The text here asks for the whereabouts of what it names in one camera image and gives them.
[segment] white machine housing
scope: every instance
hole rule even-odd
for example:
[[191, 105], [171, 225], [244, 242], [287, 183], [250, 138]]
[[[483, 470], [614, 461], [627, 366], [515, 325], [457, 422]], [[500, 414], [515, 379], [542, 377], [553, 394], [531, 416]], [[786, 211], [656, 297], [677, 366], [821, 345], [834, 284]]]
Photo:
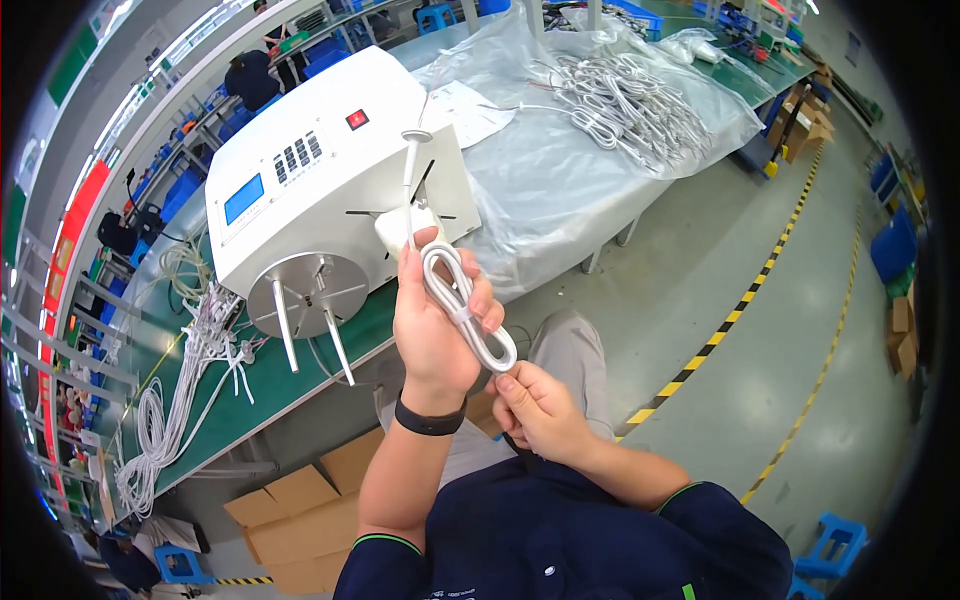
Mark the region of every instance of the white machine housing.
[[[220, 283], [247, 298], [268, 269], [306, 252], [353, 261], [368, 291], [396, 276], [373, 222], [411, 201], [402, 197], [401, 133], [418, 126], [425, 99], [394, 57], [371, 46], [299, 85], [237, 132], [214, 155], [206, 180]], [[480, 227], [463, 155], [442, 112], [427, 107], [420, 129], [433, 141], [420, 148], [416, 181], [429, 166], [422, 196], [453, 242]]]

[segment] hand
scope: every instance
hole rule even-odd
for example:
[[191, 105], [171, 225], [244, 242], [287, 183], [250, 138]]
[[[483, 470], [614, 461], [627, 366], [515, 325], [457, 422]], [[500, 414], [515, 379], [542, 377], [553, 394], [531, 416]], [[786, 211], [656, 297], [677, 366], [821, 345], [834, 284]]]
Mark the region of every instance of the hand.
[[[436, 227], [417, 231], [414, 234], [417, 247], [432, 242], [437, 231]], [[464, 249], [457, 252], [464, 273], [473, 279], [469, 311], [481, 320], [484, 331], [496, 331], [503, 323], [503, 305], [493, 299], [493, 286], [481, 275], [473, 252]], [[438, 261], [434, 271], [452, 282], [450, 271], [442, 261]], [[464, 395], [480, 374], [480, 362], [446, 311], [424, 287], [420, 251], [404, 246], [397, 275], [394, 337], [407, 369], [403, 403], [426, 417], [448, 415], [460, 409]]]
[[516, 445], [548, 461], [574, 467], [600, 441], [566, 386], [533, 363], [492, 376], [487, 392], [498, 394], [493, 416]]

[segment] stainless steel disc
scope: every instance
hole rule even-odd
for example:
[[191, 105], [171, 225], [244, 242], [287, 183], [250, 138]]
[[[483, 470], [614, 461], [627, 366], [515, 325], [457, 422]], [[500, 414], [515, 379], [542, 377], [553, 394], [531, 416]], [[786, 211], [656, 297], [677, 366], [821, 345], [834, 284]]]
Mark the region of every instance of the stainless steel disc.
[[283, 288], [291, 338], [312, 338], [328, 331], [324, 310], [337, 323], [346, 321], [367, 300], [370, 284], [358, 264], [321, 252], [297, 254], [267, 269], [253, 285], [247, 298], [247, 312], [257, 329], [283, 337], [274, 281]]

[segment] factory floor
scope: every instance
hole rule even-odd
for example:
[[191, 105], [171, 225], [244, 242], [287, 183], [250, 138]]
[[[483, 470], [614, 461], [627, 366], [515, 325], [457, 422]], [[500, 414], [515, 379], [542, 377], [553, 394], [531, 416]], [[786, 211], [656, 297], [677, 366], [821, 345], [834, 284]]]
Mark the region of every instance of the factory floor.
[[[723, 341], [622, 441], [744, 496], [778, 454], [828, 360], [863, 203], [835, 352], [803, 426], [747, 503], [794, 556], [812, 545], [824, 510], [876, 526], [913, 432], [906, 385], [886, 358], [886, 298], [869, 255], [881, 224], [866, 202], [870, 142], [835, 104], [836, 143], [823, 150], [774, 268]], [[677, 181], [643, 213], [626, 248], [609, 244], [593, 275], [571, 269], [510, 303], [507, 323], [536, 332], [563, 307], [590, 319], [606, 351], [612, 420], [621, 425], [696, 356], [748, 291], [795, 210], [815, 154], [806, 149], [771, 181], [747, 176], [730, 159]], [[522, 354], [526, 346], [519, 347]], [[373, 369], [365, 366], [357, 379], [371, 380]], [[369, 388], [334, 386], [261, 437], [288, 472], [375, 423]], [[204, 561], [214, 577], [265, 575], [222, 508], [255, 487], [250, 480], [190, 479], [160, 498], [157, 510], [202, 524], [212, 547]], [[209, 592], [221, 599], [277, 597], [270, 585]]]

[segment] red power switch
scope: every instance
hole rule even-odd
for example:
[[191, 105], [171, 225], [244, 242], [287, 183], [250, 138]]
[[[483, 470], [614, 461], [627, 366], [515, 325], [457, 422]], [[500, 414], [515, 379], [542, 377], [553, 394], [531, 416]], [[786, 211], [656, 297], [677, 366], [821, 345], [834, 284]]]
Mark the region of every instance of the red power switch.
[[350, 125], [352, 132], [355, 132], [360, 126], [367, 125], [369, 122], [370, 119], [367, 118], [367, 113], [364, 112], [362, 108], [347, 117], [347, 125]]

